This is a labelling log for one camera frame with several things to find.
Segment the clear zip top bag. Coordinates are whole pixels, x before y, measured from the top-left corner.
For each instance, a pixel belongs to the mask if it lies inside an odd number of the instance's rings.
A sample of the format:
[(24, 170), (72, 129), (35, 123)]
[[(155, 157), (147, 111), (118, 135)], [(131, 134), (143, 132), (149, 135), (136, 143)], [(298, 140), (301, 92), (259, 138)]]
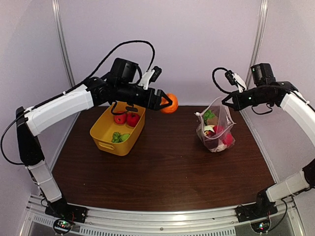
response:
[(210, 152), (224, 151), (235, 143), (231, 134), (235, 122), (222, 100), (222, 97), (218, 97), (205, 110), (194, 113), (200, 121), (196, 133)]

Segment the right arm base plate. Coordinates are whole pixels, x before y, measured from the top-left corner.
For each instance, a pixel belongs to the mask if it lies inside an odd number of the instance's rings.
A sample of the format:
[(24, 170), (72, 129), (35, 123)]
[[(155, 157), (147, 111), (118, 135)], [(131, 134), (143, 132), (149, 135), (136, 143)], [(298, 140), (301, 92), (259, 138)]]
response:
[(265, 218), (268, 215), (276, 214), (278, 209), (276, 206), (270, 206), (267, 209), (259, 209), (256, 204), (238, 205), (235, 208), (238, 222), (252, 221), (259, 218)]

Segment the yellow plastic basket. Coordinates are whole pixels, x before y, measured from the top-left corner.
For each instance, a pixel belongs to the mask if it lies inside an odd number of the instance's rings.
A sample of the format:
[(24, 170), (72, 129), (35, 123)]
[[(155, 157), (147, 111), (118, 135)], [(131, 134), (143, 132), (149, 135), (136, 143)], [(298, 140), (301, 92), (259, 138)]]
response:
[(134, 112), (133, 118), (137, 118), (137, 124), (132, 127), (128, 122), (117, 123), (111, 112), (113, 105), (103, 112), (90, 129), (90, 136), (99, 150), (118, 156), (127, 155), (137, 139), (145, 124), (146, 109), (135, 105), (138, 111)]

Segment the orange plush fruit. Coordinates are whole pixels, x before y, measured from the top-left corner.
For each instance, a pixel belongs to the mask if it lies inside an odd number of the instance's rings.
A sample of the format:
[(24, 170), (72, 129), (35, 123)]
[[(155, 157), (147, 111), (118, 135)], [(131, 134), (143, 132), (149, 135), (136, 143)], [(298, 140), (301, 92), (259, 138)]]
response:
[(172, 114), (176, 112), (176, 110), (178, 109), (178, 106), (179, 106), (178, 99), (176, 95), (172, 93), (167, 93), (166, 95), (168, 96), (168, 98), (172, 100), (172, 105), (161, 109), (161, 112), (164, 114)]

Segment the white plush daikon radish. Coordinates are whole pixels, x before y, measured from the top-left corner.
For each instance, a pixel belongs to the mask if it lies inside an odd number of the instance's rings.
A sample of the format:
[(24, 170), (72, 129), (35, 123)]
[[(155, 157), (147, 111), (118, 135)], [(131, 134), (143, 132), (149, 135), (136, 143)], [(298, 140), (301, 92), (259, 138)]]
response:
[(214, 126), (217, 124), (217, 117), (211, 111), (207, 110), (203, 115), (204, 120), (204, 133), (207, 136), (210, 136), (211, 133), (214, 133)]

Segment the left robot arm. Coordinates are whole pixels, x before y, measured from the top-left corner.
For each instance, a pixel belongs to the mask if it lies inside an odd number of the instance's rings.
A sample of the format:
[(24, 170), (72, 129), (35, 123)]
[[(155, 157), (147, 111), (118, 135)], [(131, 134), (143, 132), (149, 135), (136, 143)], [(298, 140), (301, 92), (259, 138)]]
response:
[(102, 77), (90, 75), (80, 84), (33, 107), (16, 110), (17, 143), (21, 165), (24, 165), (35, 179), (52, 211), (59, 218), (67, 218), (71, 208), (66, 204), (56, 181), (49, 170), (42, 152), (38, 135), (55, 123), (83, 110), (89, 110), (104, 103), (125, 102), (151, 110), (162, 110), (173, 101), (162, 90), (150, 88), (157, 80), (161, 68), (155, 66), (133, 82), (138, 64), (116, 58), (108, 73)]

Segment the dark purple plush fruit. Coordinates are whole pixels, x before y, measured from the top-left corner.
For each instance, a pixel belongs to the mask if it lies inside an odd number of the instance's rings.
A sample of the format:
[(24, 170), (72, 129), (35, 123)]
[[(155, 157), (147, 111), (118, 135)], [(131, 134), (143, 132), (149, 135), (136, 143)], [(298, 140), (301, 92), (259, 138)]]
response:
[(219, 139), (216, 137), (216, 133), (213, 131), (205, 131), (204, 145), (209, 149), (217, 148), (219, 145)]

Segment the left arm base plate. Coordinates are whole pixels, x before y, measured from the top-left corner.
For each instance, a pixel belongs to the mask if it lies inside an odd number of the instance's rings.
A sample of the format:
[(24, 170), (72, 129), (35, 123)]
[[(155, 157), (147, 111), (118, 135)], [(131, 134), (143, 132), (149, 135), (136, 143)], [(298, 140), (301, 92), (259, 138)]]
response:
[(47, 215), (78, 223), (85, 223), (87, 212), (86, 207), (71, 205), (62, 200), (53, 203), (48, 202), (45, 209)]

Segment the small red plush fruit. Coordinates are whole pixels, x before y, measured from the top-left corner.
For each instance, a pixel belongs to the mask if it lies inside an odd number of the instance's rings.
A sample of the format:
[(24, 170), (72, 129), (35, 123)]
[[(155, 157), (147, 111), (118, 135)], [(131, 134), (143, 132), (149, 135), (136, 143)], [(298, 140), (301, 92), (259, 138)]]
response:
[(220, 125), (215, 125), (215, 126), (213, 127), (213, 130), (214, 130), (214, 133), (215, 133), (216, 135), (221, 135), (221, 134), (223, 134), (225, 128), (224, 128), (223, 126), (220, 126)]

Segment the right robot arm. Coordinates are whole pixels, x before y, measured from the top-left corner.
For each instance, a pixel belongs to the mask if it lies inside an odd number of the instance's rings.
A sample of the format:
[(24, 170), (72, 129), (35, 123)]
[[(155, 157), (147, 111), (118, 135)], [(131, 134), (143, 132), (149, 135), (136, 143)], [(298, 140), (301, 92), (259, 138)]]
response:
[[(225, 77), (237, 90), (229, 92), (222, 104), (235, 111), (247, 107), (266, 104), (276, 105), (288, 113), (306, 133), (313, 143), (315, 141), (315, 110), (289, 81), (277, 81), (271, 65), (260, 63), (251, 67), (254, 88), (248, 89), (236, 73), (225, 70)], [(278, 200), (306, 191), (315, 186), (315, 162), (311, 161), (299, 172), (258, 193), (252, 212), (257, 217), (264, 216)]]

